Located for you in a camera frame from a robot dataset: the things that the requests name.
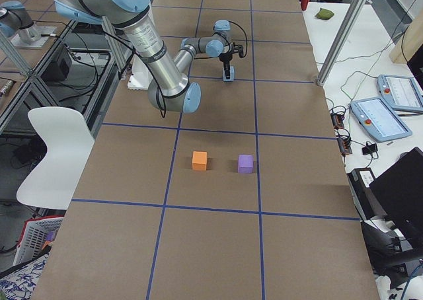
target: purple object in crate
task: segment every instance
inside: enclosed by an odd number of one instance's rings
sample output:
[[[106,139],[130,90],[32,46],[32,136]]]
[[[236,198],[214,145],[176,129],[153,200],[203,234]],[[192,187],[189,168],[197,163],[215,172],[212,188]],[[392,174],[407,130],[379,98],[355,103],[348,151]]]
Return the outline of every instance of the purple object in crate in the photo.
[[[252,155],[239,155],[238,173],[252,173],[253,162]]]

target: black monitor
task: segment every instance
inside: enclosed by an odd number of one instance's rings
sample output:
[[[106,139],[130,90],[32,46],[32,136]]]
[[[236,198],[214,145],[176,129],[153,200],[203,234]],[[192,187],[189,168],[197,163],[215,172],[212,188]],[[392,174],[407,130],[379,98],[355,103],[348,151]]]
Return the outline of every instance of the black monitor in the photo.
[[[415,147],[370,184],[412,247],[423,247],[423,152]]]

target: small robot arm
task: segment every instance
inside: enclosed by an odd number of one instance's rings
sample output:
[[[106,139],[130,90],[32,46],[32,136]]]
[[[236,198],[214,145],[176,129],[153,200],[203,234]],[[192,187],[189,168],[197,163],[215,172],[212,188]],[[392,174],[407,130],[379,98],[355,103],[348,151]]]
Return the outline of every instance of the small robot arm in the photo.
[[[219,20],[212,36],[185,39],[172,59],[149,18],[150,0],[55,0],[55,3],[57,12],[70,19],[101,24],[106,16],[115,28],[121,29],[154,78],[148,89],[150,102],[164,111],[191,113],[200,105],[200,86],[190,82],[184,73],[197,54],[231,58],[235,47],[239,47],[231,43],[229,23]],[[230,59],[225,59],[228,68]]]
[[[17,31],[20,39],[26,44],[41,39],[41,33],[34,24],[24,5],[18,1],[7,1],[0,4],[0,30],[6,37]]]

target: metal pole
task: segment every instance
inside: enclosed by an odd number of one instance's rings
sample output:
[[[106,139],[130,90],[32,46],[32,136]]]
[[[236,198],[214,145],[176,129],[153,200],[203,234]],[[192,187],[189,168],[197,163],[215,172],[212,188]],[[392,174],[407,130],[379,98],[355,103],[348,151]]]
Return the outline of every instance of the metal pole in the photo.
[[[105,32],[116,37],[116,33],[114,32],[113,25],[106,16],[103,17],[103,22],[101,25]],[[122,47],[120,46],[119,42],[116,39],[113,39],[112,37],[109,37],[107,35],[106,35],[106,39],[107,39],[108,45],[110,46],[110,49],[112,50],[112,54],[116,61],[116,65],[118,66],[119,70],[122,70],[124,72],[126,60],[124,57],[124,53],[122,51]]]
[[[28,62],[21,56],[18,50],[13,44],[6,38],[6,36],[0,31],[0,48],[4,51],[6,56],[12,60],[19,71],[26,76],[31,76],[32,69]]]
[[[335,61],[338,58],[338,55],[348,35],[350,34],[350,31],[357,20],[365,1],[366,0],[352,0],[332,47],[330,47],[329,53],[326,56],[319,76],[317,77],[317,85],[323,86],[327,80],[330,70],[332,70],[332,67],[335,64]]]

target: white basket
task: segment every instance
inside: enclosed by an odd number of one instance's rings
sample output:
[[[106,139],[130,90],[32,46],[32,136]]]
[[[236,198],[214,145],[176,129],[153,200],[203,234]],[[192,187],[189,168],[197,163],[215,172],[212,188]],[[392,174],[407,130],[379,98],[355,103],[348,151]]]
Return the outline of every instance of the white basket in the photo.
[[[47,216],[26,221],[22,234],[20,234],[13,265],[27,262],[36,257],[46,242],[47,234],[58,229],[62,220],[63,217]]]

